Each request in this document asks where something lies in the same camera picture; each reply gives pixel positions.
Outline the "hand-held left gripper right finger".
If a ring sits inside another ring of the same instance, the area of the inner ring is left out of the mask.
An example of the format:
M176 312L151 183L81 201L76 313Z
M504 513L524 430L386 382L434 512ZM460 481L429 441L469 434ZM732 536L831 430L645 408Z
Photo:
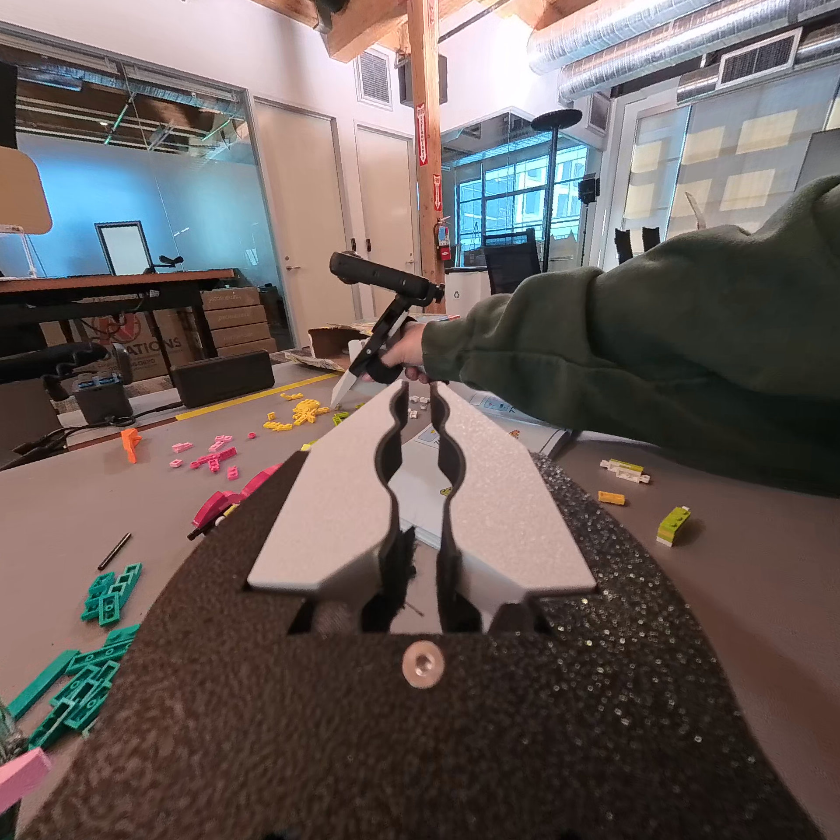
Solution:
M481 633L509 605L596 582L529 451L448 385L431 386L437 465L451 490L436 562L445 634Z

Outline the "pile of teal lego pieces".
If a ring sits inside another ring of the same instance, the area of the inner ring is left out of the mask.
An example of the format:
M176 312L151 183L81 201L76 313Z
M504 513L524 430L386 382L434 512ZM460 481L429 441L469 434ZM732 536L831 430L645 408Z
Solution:
M88 587L80 620L95 623L107 631L101 645L87 652L62 651L15 698L4 704L11 719L19 722L42 699L48 699L45 716L25 737L28 750L49 750L65 736L85 737L92 730L140 630L139 624L121 626L120 623L142 571L142 564L134 563L127 565L120 575L99 574Z

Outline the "pink lego plate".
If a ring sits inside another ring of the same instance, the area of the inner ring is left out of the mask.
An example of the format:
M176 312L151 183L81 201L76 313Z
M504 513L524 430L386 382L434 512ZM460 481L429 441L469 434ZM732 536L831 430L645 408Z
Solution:
M42 748L30 749L1 766L1 812L36 791L51 769Z

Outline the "person's right hand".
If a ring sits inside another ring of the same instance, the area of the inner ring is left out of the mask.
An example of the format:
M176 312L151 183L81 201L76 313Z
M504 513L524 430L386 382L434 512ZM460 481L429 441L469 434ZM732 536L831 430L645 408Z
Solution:
M432 378L424 368L423 336L430 323L405 321L381 356L388 368L404 370L407 380L428 385Z

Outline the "white door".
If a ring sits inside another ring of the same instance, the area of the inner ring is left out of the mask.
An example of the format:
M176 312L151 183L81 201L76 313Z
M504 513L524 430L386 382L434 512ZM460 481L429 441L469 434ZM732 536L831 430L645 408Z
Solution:
M280 273L296 345L310 331L350 323L350 287L329 262L347 245L333 122L268 103L255 104L259 158L280 249Z
M356 149L364 216L364 253L378 264L414 273L411 144L403 136L359 126Z

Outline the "white recycling bin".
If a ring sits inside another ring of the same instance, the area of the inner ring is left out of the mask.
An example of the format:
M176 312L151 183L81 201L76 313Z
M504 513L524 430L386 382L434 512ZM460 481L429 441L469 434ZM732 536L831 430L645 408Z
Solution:
M480 301L491 296L487 269L453 268L445 272L445 311L450 317L465 317Z

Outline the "black hard case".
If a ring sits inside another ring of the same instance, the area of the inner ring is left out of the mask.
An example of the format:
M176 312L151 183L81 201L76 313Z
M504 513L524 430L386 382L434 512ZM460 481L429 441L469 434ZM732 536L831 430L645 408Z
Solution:
M188 410L262 392L275 383L265 350L174 366L170 378Z

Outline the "black mesh office chair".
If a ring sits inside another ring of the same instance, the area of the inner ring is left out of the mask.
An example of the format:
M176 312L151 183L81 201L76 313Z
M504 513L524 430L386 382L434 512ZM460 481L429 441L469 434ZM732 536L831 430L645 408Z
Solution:
M534 227L487 234L483 243L491 296L511 294L523 281L542 272Z

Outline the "stacked flat cardboard boxes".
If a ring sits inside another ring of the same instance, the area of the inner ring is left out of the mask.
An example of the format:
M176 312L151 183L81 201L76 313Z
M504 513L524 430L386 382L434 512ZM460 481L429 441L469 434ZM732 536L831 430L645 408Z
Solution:
M220 357L264 350L277 352L257 287L219 288L202 293L203 312Z

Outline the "gridded window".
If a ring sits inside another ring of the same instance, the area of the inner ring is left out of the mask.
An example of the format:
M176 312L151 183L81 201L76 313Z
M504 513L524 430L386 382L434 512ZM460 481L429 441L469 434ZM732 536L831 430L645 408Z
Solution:
M533 228L543 241L548 205L548 143L503 151L495 156L473 154L452 165L450 211L456 243L462 251L479 249L488 235L514 234ZM586 172L589 148L560 144L555 155L550 235L554 240L579 237L582 204L579 183Z

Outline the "black speaker on stand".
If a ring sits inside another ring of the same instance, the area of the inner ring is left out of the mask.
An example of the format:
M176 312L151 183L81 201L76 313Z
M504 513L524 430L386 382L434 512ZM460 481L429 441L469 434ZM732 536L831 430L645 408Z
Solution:
M589 209L592 204L594 204L597 198L600 195L601 191L601 182L600 177L597 176L595 173L587 173L579 181L578 186L578 197L581 203L582 208L582 221L581 221L581 228L580 228L580 235L578 239L579 244L579 251L580 251L580 265L583 267L585 263L585 250L586 250L586 234L587 234L587 225L588 225L588 218L589 218Z

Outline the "black power hub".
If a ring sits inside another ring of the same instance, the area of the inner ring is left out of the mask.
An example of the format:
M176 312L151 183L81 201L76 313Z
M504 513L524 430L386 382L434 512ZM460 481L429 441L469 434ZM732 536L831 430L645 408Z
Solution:
M89 425L129 422L133 409L126 392L131 373L86 373L74 383L71 394Z

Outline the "window roller blinds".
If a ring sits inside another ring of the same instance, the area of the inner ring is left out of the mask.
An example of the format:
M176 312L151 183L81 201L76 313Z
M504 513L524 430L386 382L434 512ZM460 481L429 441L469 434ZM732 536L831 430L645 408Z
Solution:
M623 138L629 167L612 225L637 253L643 228L672 238L698 216L756 231L795 191L812 135L838 127L837 95L834 65L640 111Z

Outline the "beige acoustic panel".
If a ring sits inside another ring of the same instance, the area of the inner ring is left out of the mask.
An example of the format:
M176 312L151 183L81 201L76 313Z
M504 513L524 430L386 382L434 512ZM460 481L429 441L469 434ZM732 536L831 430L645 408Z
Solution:
M1 226L28 235L45 235L53 227L36 163L6 147L1 147Z

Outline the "ceiling air vent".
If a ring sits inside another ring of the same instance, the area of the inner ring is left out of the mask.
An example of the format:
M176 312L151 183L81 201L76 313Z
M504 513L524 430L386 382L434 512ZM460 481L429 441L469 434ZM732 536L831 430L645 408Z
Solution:
M802 28L796 28L723 54L715 90L732 88L791 69L801 38Z

